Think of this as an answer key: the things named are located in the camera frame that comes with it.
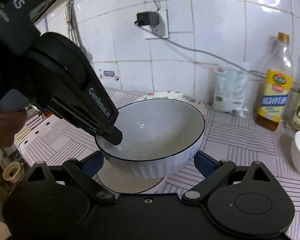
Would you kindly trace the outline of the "person's left hand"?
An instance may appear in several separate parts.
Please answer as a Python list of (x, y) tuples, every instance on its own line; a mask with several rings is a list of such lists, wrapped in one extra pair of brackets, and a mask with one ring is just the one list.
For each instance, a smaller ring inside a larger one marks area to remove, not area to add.
[(14, 136), (24, 127), (26, 117), (25, 109), (0, 113), (0, 149), (13, 145)]

